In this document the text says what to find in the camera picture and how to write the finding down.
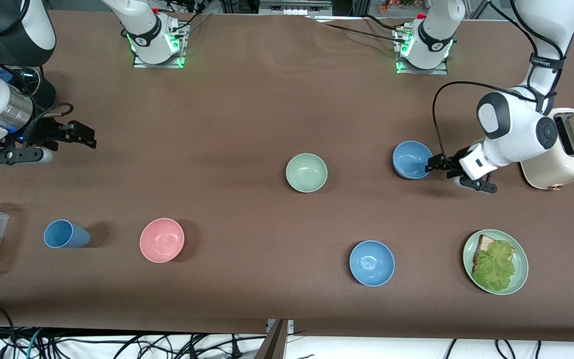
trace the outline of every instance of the blue bowl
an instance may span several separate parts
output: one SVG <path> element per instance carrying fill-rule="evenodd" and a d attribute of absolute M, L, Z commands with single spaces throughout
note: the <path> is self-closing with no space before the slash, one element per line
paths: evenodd
<path fill-rule="evenodd" d="M 408 180 L 419 180 L 428 172 L 424 167 L 433 155 L 428 147 L 418 141 L 405 141 L 394 150 L 394 168 Z"/>
<path fill-rule="evenodd" d="M 351 251 L 349 268 L 361 284 L 378 287 L 389 282 L 394 275 L 396 261 L 386 245 L 378 241 L 364 241 Z"/>

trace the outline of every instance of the bowl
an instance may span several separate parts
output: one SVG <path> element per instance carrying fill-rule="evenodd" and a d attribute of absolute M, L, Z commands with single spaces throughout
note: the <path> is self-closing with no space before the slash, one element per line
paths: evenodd
<path fill-rule="evenodd" d="M 285 176 L 294 190 L 311 193 L 325 184 L 327 168 L 321 157 L 312 153 L 300 153 L 287 164 Z"/>
<path fill-rule="evenodd" d="M 482 287 L 478 282 L 473 279 L 473 259 L 475 258 L 475 252 L 478 248 L 478 243 L 480 243 L 480 235 L 486 234 L 490 238 L 500 240 L 500 241 L 509 241 L 511 247 L 515 249 L 515 254 L 513 254 L 513 265 L 515 266 L 515 273 L 511 276 L 511 283 L 508 285 L 508 288 L 502 289 L 501 291 L 494 291 L 492 289 L 486 289 Z M 480 287 L 483 291 L 494 295 L 510 295 L 517 291 L 519 291 L 524 283 L 526 283 L 526 279 L 528 278 L 528 259 L 526 258 L 526 253 L 522 246 L 517 243 L 515 238 L 502 232 L 501 230 L 497 229 L 483 229 L 479 230 L 474 233 L 472 236 L 464 244 L 464 251 L 462 253 L 462 260 L 464 261 L 464 270 L 466 274 L 469 275 L 469 278 L 475 283 L 476 286 Z"/>
<path fill-rule="evenodd" d="M 431 150 L 418 141 L 405 141 L 394 150 L 394 168 L 408 180 L 419 180 L 428 175 L 425 166 L 433 155 Z"/>
<path fill-rule="evenodd" d="M 139 246 L 148 261 L 165 263 L 174 259 L 185 244 L 185 234 L 175 220 L 159 218 L 148 224 L 141 233 Z"/>
<path fill-rule="evenodd" d="M 365 286 L 378 287 L 389 282 L 395 268 L 391 250 L 378 241 L 360 242 L 349 255 L 351 274 Z"/>

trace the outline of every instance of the table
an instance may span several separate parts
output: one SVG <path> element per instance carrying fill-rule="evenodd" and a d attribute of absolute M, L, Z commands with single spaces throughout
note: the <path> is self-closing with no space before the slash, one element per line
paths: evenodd
<path fill-rule="evenodd" d="M 509 23 L 463 22 L 449 74 L 421 76 L 396 74 L 387 41 L 301 16 L 212 16 L 190 35 L 182 70 L 132 69 L 112 13 L 50 16 L 46 79 L 98 147 L 63 144 L 49 166 L 0 168 L 10 215 L 0 305 L 16 325 L 261 333 L 266 318 L 293 318 L 309 335 L 574 341 L 574 184 L 537 191 L 513 164 L 494 174 L 496 195 L 480 195 L 444 173 L 407 181 L 392 170 L 402 141 L 437 152 L 439 86 L 523 79 L 529 44 Z M 574 107 L 574 43 L 558 92 L 557 106 Z M 440 95 L 450 155 L 483 136 L 484 93 Z M 284 178 L 301 152 L 328 165 L 316 193 Z M 141 230 L 159 217 L 186 236 L 166 264 L 139 252 Z M 87 228 L 89 248 L 46 247 L 57 218 Z M 483 228 L 512 234 L 529 257 L 514 295 L 485 294 L 465 275 L 462 246 Z M 348 270 L 365 239 L 396 257 L 380 288 Z"/>

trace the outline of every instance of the teal cable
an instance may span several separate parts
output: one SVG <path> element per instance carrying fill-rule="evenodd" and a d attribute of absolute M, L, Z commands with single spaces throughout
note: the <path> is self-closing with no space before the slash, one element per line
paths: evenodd
<path fill-rule="evenodd" d="M 34 345 L 34 341 L 37 340 L 37 336 L 39 336 L 39 332 L 41 332 L 41 328 L 39 328 L 32 335 L 32 339 L 30 339 L 30 343 L 28 343 L 28 352 L 25 353 L 25 359 L 30 359 L 30 351 L 32 350 L 32 345 Z"/>

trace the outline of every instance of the pink bowl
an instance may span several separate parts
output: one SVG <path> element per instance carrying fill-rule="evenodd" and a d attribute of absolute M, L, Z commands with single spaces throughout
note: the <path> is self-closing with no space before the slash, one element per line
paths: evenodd
<path fill-rule="evenodd" d="M 185 234 L 175 220 L 159 218 L 141 233 L 141 253 L 150 262 L 165 263 L 174 259 L 185 244 Z"/>

